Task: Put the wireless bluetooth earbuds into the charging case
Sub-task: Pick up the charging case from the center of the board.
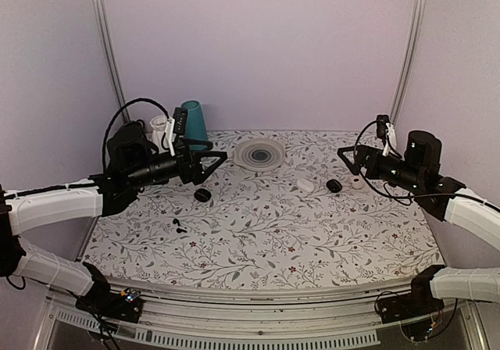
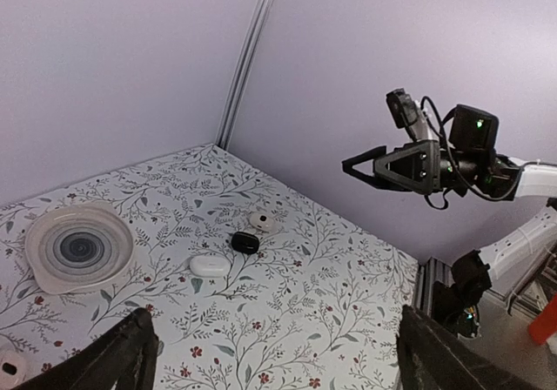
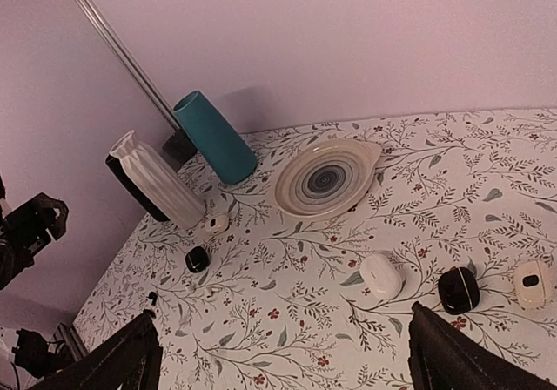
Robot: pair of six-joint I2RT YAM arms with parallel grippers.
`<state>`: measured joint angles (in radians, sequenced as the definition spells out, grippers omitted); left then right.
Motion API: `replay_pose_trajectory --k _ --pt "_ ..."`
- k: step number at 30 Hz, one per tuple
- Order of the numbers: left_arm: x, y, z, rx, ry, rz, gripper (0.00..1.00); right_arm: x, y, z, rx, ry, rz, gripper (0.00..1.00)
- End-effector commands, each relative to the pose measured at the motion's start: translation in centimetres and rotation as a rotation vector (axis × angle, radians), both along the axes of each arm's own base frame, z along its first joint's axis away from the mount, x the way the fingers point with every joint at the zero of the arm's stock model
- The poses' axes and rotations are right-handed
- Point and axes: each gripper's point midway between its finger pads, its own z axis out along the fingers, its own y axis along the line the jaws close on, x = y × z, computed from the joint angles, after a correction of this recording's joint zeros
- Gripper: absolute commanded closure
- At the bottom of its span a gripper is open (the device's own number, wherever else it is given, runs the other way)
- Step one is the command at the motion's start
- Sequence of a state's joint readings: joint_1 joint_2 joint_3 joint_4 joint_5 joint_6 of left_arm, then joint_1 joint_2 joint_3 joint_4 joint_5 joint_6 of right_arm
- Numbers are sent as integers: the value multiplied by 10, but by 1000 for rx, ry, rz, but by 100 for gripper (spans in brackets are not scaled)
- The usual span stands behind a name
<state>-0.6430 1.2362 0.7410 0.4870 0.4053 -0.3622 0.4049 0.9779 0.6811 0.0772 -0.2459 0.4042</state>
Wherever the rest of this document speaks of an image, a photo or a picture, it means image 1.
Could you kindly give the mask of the black earbud charging case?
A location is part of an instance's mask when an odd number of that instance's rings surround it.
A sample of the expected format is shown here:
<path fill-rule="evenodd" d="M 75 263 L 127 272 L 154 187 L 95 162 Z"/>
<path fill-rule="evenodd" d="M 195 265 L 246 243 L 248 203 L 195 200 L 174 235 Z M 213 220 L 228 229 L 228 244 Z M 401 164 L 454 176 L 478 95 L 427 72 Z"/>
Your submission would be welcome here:
<path fill-rule="evenodd" d="M 208 202 L 212 197 L 212 194 L 210 193 L 209 190 L 201 187 L 198 190 L 195 191 L 194 193 L 194 198 L 199 201 L 199 202 Z"/>

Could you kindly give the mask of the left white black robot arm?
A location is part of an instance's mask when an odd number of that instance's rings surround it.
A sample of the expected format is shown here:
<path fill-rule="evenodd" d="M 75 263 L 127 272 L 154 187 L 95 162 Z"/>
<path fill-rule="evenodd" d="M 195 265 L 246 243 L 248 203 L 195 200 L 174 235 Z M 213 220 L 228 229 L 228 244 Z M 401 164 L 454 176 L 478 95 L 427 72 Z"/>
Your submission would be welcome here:
<path fill-rule="evenodd" d="M 24 277 L 74 293 L 100 314 L 116 308 L 116 297 L 97 267 L 71 262 L 47 252 L 20 235 L 44 225 L 80 218 L 120 214 L 147 186 L 179 178 L 199 185 L 227 159 L 209 141 L 193 151 L 198 141 L 184 138 L 183 128 L 166 125 L 167 148 L 161 150 L 146 137 L 138 121 L 121 126 L 105 142 L 105 166 L 100 174 L 75 183 L 28 191 L 1 193 L 1 275 Z"/>

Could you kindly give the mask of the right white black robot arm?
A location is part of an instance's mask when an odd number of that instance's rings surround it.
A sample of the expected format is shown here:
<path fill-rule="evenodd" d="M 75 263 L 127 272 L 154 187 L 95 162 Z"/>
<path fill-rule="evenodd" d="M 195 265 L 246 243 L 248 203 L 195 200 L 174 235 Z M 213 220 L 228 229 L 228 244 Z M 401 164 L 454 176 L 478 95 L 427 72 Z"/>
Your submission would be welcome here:
<path fill-rule="evenodd" d="M 382 180 L 408 192 L 407 198 L 436 220 L 461 227 L 493 248 L 499 247 L 499 207 L 464 183 L 440 175 L 442 143 L 422 130 L 409 132 L 403 157 L 355 143 L 337 150 L 349 171 L 367 180 Z M 499 269 L 431 266 L 412 279 L 404 309 L 421 315 L 435 299 L 499 301 Z"/>

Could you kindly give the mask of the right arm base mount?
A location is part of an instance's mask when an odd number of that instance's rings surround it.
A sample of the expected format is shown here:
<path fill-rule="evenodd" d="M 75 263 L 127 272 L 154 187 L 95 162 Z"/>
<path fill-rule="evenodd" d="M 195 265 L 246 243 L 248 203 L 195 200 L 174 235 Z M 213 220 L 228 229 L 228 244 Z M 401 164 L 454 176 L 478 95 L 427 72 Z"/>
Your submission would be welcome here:
<path fill-rule="evenodd" d="M 416 298 L 412 293 L 383 291 L 375 302 L 375 313 L 383 324 L 400 323 L 403 336 L 413 342 L 430 339 L 440 323 L 445 304 L 440 299 Z"/>

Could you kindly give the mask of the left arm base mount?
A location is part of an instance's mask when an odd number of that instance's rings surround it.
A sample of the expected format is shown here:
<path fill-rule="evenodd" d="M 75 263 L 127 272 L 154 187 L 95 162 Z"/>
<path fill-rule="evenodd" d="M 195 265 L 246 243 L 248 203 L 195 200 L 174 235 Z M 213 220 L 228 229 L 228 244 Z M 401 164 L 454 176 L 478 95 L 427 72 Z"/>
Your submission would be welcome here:
<path fill-rule="evenodd" d="M 144 300 L 135 293 L 114 293 L 109 289 L 92 288 L 86 295 L 77 296 L 76 308 L 96 316 L 138 323 Z"/>

